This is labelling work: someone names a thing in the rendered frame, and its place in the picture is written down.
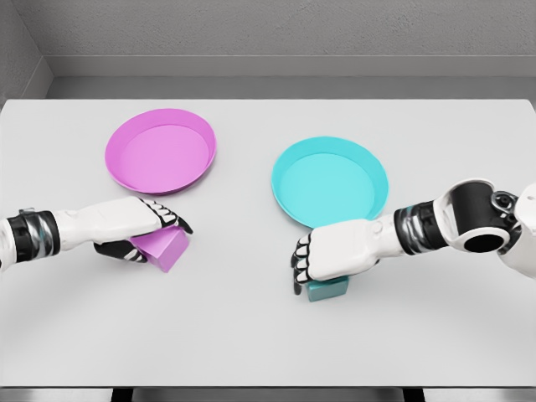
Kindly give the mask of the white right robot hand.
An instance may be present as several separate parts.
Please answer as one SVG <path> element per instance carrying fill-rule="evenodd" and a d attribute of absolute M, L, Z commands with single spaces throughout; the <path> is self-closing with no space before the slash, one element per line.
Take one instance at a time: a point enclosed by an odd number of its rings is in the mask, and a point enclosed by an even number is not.
<path fill-rule="evenodd" d="M 294 288 L 371 269 L 379 262 L 376 241 L 382 230 L 380 221 L 366 219 L 313 229 L 297 241 L 291 256 Z"/>

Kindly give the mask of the pink block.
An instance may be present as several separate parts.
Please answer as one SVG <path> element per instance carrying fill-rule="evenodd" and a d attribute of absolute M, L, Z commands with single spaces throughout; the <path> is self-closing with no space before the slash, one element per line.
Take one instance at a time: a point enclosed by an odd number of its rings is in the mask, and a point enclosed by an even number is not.
<path fill-rule="evenodd" d="M 163 272 L 169 272 L 188 248 L 185 231 L 175 226 L 131 237 L 130 241 L 149 263 Z"/>

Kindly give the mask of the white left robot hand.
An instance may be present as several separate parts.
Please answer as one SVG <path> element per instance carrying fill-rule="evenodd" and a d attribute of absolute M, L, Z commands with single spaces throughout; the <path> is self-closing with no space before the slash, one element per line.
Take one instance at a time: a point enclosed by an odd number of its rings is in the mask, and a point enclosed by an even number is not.
<path fill-rule="evenodd" d="M 179 227 L 193 233 L 190 225 L 171 209 L 153 200 L 129 196 L 89 207 L 97 224 L 93 245 L 95 251 L 117 260 L 147 263 L 147 257 L 130 238 L 147 235 L 168 227 Z"/>

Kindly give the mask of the teal block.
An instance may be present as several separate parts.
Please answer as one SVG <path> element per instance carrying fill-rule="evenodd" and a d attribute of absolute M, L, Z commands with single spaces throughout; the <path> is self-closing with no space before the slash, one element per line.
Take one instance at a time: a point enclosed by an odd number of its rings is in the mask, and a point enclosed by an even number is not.
<path fill-rule="evenodd" d="M 307 296 L 310 302 L 319 302 L 333 297 L 345 295 L 348 289 L 347 276 L 329 281 L 311 281 L 306 284 Z"/>

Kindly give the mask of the cyan round plate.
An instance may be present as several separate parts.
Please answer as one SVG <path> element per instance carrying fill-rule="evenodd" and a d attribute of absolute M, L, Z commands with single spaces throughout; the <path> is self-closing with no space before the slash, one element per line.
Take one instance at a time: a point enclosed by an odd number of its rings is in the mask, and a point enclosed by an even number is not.
<path fill-rule="evenodd" d="M 389 197 L 383 164 L 365 147 L 339 137 L 310 137 L 276 160 L 271 188 L 281 209 L 316 228 L 350 219 L 375 219 Z"/>

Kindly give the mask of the pink round plate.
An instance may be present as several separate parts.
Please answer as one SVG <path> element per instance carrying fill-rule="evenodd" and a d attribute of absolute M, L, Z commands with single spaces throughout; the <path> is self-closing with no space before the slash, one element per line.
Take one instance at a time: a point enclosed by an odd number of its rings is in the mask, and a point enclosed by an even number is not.
<path fill-rule="evenodd" d="M 199 180 L 212 164 L 217 141 L 201 116 L 156 109 L 132 117 L 111 135 L 105 164 L 112 178 L 138 193 L 175 193 Z"/>

